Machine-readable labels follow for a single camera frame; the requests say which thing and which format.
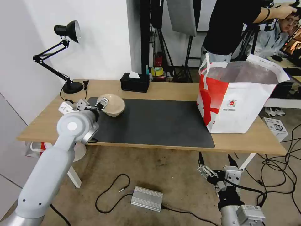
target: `lamp arm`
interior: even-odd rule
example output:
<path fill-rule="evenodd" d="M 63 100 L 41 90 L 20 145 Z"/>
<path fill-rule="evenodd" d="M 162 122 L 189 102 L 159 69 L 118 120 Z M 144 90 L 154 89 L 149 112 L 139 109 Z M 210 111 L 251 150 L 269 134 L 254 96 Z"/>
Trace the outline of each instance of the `lamp arm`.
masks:
<path fill-rule="evenodd" d="M 57 51 L 55 51 L 54 53 L 47 53 L 50 50 L 52 50 L 52 49 L 54 49 L 54 48 L 56 48 L 56 47 L 58 47 L 60 45 L 64 45 L 64 47 L 61 48 L 61 49 L 59 49 L 59 50 L 57 50 Z M 60 43 L 56 44 L 55 46 L 53 46 L 53 47 L 45 50 L 44 52 L 42 52 L 42 53 L 40 53 L 38 55 L 33 56 L 33 60 L 36 63 L 38 63 L 38 64 L 42 65 L 43 67 L 45 67 L 46 69 L 48 69 L 49 71 L 51 71 L 52 73 L 56 74 L 58 77 L 60 77 L 61 79 L 65 80 L 66 82 L 72 83 L 72 81 L 70 80 L 70 77 L 65 76 L 64 74 L 62 74 L 59 71 L 57 71 L 57 70 L 53 69 L 52 67 L 50 67 L 48 64 L 44 63 L 44 60 L 50 58 L 51 56 L 53 56 L 53 55 L 61 52 L 62 50 L 66 49 L 68 47 L 69 47 L 69 40 L 63 39 Z"/>

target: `logo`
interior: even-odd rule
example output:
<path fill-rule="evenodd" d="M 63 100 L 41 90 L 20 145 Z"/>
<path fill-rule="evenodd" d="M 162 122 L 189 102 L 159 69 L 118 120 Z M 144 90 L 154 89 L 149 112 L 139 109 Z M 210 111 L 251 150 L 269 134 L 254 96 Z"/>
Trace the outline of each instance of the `logo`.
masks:
<path fill-rule="evenodd" d="M 229 100 L 227 103 L 228 107 L 235 107 L 235 105 L 236 105 L 236 100 L 234 100 L 234 99 Z"/>

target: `lamp base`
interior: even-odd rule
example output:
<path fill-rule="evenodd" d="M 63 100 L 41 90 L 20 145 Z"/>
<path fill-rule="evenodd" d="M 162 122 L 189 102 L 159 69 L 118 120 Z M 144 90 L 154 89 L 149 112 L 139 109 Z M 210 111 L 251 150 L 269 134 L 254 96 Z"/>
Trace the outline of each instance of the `lamp base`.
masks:
<path fill-rule="evenodd" d="M 72 83 L 67 82 L 63 86 L 63 91 L 64 93 L 72 94 L 81 91 L 83 88 L 84 86 L 80 82 L 72 82 Z"/>

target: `black desk mat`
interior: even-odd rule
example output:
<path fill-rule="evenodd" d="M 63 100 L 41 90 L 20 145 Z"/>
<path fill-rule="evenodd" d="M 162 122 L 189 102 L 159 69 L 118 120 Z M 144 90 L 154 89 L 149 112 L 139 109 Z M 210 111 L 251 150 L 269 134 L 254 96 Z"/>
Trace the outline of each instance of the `black desk mat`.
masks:
<path fill-rule="evenodd" d="M 99 142 L 214 148 L 195 101 L 123 100 L 125 110 L 116 118 L 100 114 Z"/>

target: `gray jacket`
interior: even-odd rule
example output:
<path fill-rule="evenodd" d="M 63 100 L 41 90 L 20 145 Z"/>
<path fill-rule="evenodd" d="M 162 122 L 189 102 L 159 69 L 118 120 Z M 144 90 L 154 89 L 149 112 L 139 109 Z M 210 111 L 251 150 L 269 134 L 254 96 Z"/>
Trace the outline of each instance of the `gray jacket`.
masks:
<path fill-rule="evenodd" d="M 267 58 L 273 55 L 284 55 L 280 52 L 281 47 L 287 41 L 289 35 L 286 32 L 281 32 L 279 22 L 277 21 L 275 29 L 272 31 L 260 31 L 258 33 L 257 43 L 254 51 L 254 55 Z M 247 55 L 251 53 L 251 47 L 254 37 L 247 47 Z"/>

